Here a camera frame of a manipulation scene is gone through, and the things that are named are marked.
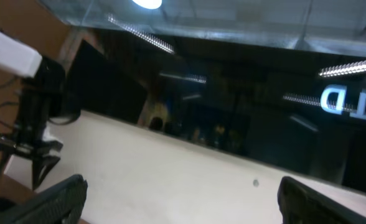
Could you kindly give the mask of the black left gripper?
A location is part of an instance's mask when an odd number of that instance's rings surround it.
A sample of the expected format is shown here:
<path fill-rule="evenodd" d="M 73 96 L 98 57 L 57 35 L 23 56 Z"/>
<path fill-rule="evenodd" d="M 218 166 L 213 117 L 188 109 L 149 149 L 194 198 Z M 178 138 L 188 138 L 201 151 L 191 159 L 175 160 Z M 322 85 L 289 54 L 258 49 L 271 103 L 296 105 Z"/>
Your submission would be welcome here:
<path fill-rule="evenodd" d="M 43 140 L 49 118 L 60 111 L 57 105 L 62 95 L 65 82 L 65 70 L 61 64 L 48 57 L 43 57 L 38 70 L 32 78 L 21 80 L 19 108 L 14 122 L 13 140 L 17 147 L 31 153 L 42 152 L 47 144 Z M 14 154 L 13 141 L 0 138 L 0 175 L 8 160 Z M 60 161 L 57 156 L 35 157 L 32 160 L 32 189 L 37 189 L 47 174 Z"/>

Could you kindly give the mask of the black monitor screen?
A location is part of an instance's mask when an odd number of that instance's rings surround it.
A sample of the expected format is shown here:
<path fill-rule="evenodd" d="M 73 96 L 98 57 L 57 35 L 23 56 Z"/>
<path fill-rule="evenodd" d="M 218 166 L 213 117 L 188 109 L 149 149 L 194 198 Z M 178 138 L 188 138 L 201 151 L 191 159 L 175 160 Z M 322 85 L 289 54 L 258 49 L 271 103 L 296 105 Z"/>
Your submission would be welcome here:
<path fill-rule="evenodd" d="M 136 124 L 148 92 L 87 41 L 81 41 L 68 71 L 68 92 L 81 109 Z"/>

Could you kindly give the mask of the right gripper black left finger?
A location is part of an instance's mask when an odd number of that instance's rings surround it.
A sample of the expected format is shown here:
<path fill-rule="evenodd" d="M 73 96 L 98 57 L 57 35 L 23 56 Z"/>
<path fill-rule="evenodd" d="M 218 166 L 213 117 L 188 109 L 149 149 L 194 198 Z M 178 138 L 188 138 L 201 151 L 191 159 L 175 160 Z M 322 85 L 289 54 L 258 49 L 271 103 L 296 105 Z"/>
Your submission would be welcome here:
<path fill-rule="evenodd" d="M 87 188 L 87 181 L 75 174 L 22 203 L 0 197 L 0 224 L 78 223 Z"/>

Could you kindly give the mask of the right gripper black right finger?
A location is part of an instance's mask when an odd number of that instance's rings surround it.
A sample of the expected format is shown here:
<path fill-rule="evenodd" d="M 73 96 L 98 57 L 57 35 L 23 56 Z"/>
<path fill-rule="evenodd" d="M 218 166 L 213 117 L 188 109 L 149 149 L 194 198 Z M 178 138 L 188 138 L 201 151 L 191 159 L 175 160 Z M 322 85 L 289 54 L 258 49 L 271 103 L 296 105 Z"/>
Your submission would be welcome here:
<path fill-rule="evenodd" d="M 288 176 L 281 179 L 278 205 L 283 224 L 366 224 L 366 217 Z"/>

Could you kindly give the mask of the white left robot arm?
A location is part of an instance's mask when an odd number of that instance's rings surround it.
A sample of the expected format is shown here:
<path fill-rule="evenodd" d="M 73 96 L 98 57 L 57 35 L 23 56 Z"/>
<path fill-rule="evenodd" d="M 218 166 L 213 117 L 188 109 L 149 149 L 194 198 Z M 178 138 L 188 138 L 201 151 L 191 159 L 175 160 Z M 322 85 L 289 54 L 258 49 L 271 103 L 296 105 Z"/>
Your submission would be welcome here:
<path fill-rule="evenodd" d="M 55 60 L 0 31 L 0 70 L 20 78 L 19 101 L 7 101 L 0 108 L 18 107 L 11 133 L 0 133 L 0 174 L 12 155 L 32 162 L 32 189 L 37 189 L 59 162 L 51 150 L 63 144 L 44 137 L 48 122 L 62 113 L 65 70 Z"/>

